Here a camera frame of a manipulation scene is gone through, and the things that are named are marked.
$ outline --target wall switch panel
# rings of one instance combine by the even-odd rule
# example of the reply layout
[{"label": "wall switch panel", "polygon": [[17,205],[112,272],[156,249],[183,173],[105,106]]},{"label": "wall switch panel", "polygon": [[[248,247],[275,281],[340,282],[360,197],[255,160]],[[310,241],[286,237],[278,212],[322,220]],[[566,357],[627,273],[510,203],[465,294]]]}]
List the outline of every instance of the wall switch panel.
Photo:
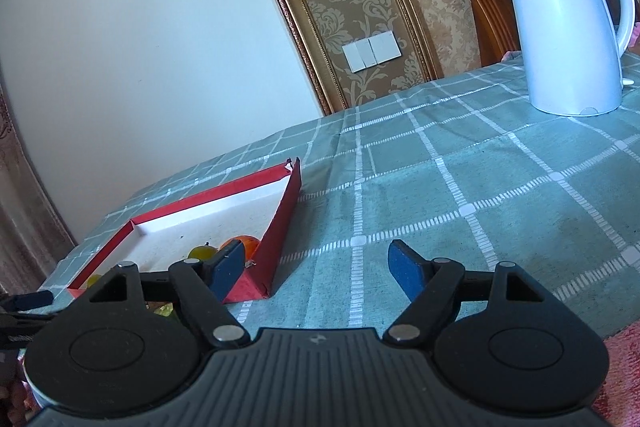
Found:
[{"label": "wall switch panel", "polygon": [[362,39],[361,41],[357,41],[356,47],[358,49],[358,53],[360,54],[360,58],[364,62],[365,68],[370,68],[378,63],[376,61],[376,57],[373,54],[373,50],[371,49],[371,44],[369,44],[369,39]]},{"label": "wall switch panel", "polygon": [[379,33],[378,35],[369,37],[369,44],[371,44],[371,49],[376,57],[377,64],[382,64],[382,62],[401,55],[393,32]]},{"label": "wall switch panel", "polygon": [[352,73],[382,64],[401,55],[393,32],[384,32],[342,47]]},{"label": "wall switch panel", "polygon": [[350,42],[349,44],[345,44],[342,47],[342,51],[344,52],[344,56],[347,57],[349,69],[352,73],[366,68],[366,66],[364,65],[364,61],[360,57],[360,53],[358,52],[358,47],[356,44],[357,42]]}]

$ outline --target electric kettle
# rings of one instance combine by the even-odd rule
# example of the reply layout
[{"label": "electric kettle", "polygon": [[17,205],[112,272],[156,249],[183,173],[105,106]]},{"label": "electric kettle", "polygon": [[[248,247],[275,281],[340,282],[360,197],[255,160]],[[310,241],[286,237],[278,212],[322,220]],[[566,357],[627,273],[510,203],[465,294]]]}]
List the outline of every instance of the electric kettle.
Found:
[{"label": "electric kettle", "polygon": [[592,116],[622,103],[620,57],[636,18],[620,0],[614,29],[605,0],[513,0],[529,101],[561,116]]}]

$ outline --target white wall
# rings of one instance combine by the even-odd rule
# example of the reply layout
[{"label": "white wall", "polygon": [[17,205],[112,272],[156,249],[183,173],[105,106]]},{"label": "white wall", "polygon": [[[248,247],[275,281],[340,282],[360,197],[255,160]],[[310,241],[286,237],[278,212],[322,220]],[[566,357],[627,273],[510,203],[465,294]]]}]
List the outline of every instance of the white wall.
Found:
[{"label": "white wall", "polygon": [[134,191],[321,116],[274,0],[0,0],[0,66],[76,239]]}]

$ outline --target human hand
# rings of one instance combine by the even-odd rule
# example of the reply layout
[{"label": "human hand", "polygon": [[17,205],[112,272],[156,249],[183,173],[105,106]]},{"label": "human hand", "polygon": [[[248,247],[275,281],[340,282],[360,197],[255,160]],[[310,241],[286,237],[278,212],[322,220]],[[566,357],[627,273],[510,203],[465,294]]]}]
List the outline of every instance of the human hand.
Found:
[{"label": "human hand", "polygon": [[0,386],[0,400],[5,407],[0,408],[0,414],[5,413],[11,425],[14,427],[24,427],[27,425],[26,409],[24,400],[27,393],[22,382],[18,379],[14,380],[7,386]]}]

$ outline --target table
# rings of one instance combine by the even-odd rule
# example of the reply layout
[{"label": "table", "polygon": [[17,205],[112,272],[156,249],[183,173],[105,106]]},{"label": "table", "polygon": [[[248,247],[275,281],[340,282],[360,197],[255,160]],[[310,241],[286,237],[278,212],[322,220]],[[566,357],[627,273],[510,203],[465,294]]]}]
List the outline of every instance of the table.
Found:
[{"label": "table", "polygon": [[[640,57],[623,66],[640,85]],[[638,89],[603,116],[546,114],[527,100],[520,58],[285,129],[141,190],[58,264],[43,311],[70,302],[66,284],[127,219],[296,156],[303,188],[276,295],[230,306],[252,333],[382,331],[408,304],[386,268],[396,238],[472,270],[515,261],[603,337],[640,317]]]}]

